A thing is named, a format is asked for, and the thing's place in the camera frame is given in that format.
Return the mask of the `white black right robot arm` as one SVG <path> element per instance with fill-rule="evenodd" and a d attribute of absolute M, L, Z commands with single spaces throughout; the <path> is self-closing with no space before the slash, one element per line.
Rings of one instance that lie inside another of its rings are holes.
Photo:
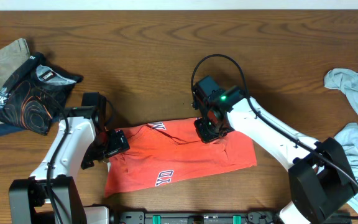
<path fill-rule="evenodd" d="M 195 126 L 203 142 L 240 132 L 288 172 L 291 202 L 278 215 L 283 223 L 324 223 L 358 194 L 349 161 L 335 139 L 320 142 L 296 131 L 244 90 L 237 86 L 225 90 L 210 76 L 196 82 L 191 91 L 194 107 L 202 115 Z"/>

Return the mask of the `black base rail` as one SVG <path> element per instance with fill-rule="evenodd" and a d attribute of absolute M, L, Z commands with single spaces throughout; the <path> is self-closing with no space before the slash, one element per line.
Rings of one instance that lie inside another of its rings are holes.
<path fill-rule="evenodd" d="M 254 211 L 246 213 L 152 213 L 145 211 L 112 212 L 112 224 L 276 224 L 282 223 L 278 213 Z"/>

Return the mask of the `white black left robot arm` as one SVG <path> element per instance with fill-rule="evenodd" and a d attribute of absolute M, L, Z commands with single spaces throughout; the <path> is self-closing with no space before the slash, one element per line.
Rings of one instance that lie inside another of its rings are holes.
<path fill-rule="evenodd" d="M 85 93 L 79 107 L 57 107 L 59 130 L 48 153 L 28 178 L 9 188 L 13 223 L 112 223 L 108 206 L 84 206 L 75 184 L 79 170 L 130 148 L 123 131 L 105 128 L 107 105 L 94 92 Z"/>

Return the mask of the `black orange patterned shirt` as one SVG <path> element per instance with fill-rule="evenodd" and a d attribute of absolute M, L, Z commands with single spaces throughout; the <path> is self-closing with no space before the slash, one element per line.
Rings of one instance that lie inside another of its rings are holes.
<path fill-rule="evenodd" d="M 0 122 L 46 135 L 58 110 L 49 103 L 65 106 L 81 75 L 47 62 L 36 52 L 5 81 L 0 89 Z"/>

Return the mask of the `red t-shirt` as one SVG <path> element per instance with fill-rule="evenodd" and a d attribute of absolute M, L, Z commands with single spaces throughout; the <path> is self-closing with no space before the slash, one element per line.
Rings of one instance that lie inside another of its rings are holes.
<path fill-rule="evenodd" d="M 105 197 L 256 166 L 254 143 L 233 131 L 203 143 L 196 118 L 123 128 L 129 150 L 109 160 Z"/>

